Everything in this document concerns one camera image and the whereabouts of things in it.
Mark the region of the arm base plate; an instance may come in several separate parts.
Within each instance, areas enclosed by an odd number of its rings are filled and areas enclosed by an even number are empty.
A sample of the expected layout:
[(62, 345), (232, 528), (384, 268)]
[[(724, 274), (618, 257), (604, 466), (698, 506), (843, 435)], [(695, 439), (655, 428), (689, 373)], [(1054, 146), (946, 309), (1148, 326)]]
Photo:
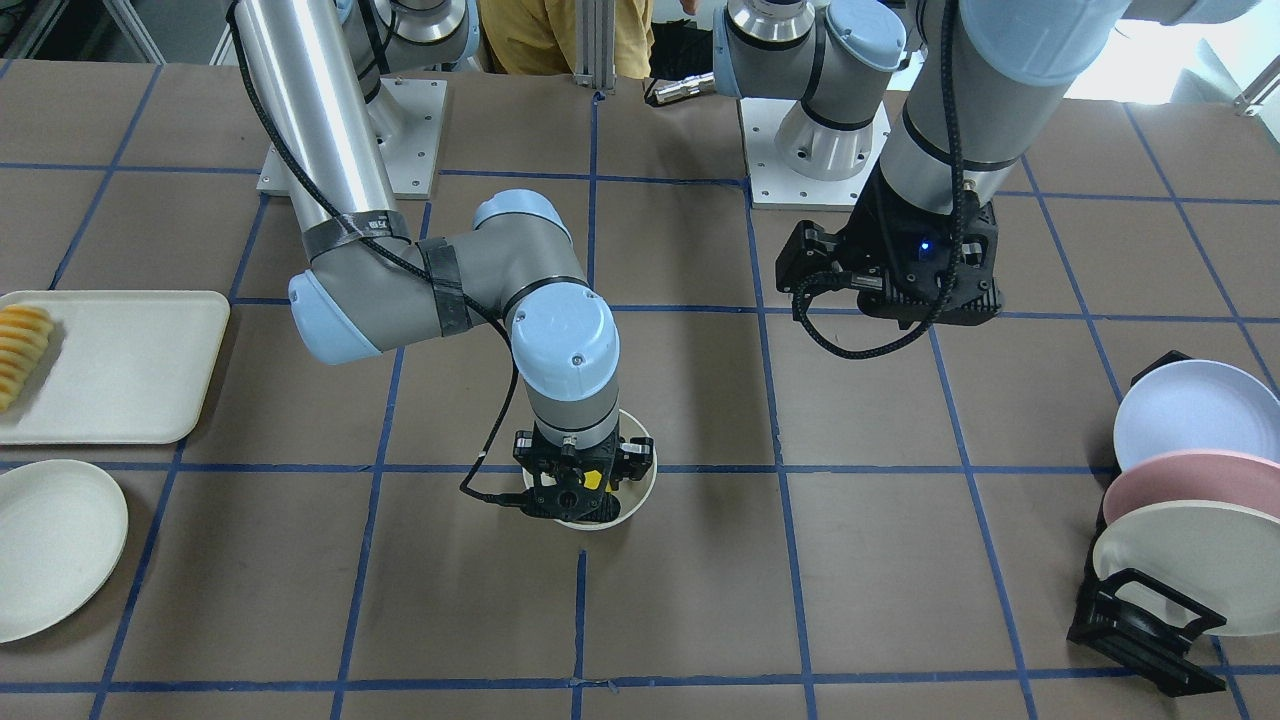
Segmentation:
[(739, 101), (751, 205), (774, 210), (851, 210), (890, 135), (884, 105), (860, 129), (810, 118), (799, 100)]
[[(372, 145), (380, 152), (390, 191), (398, 200), (428, 200), (431, 196), (447, 97), (445, 79), (380, 78), (380, 91), (372, 102), (364, 106)], [(343, 154), (349, 155), (339, 149), (352, 142), (334, 133), (349, 129), (347, 126), (353, 120), (302, 122), (311, 133), (307, 150), (319, 151), (324, 158), (334, 155), (338, 160)], [(324, 169), (338, 169), (338, 160), (326, 159), (324, 163), (329, 167)], [(292, 172), (276, 150), (269, 149), (259, 173), (257, 191), (283, 197), (294, 186)]]

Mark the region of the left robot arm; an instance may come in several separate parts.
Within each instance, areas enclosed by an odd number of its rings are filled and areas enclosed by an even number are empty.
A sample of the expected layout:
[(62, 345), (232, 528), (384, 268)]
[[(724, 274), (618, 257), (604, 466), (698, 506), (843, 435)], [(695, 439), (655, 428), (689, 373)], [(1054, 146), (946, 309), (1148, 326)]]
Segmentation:
[[(808, 325), (823, 293), (854, 290), (901, 329), (979, 325), (1004, 296), (992, 205), (1010, 168), (1120, 20), (1220, 24), (1249, 1), (911, 1), (927, 56), (847, 224), (800, 222), (774, 264)], [(863, 135), (908, 47), (878, 1), (730, 1), (713, 29), (716, 87), (794, 100), (815, 128)]]

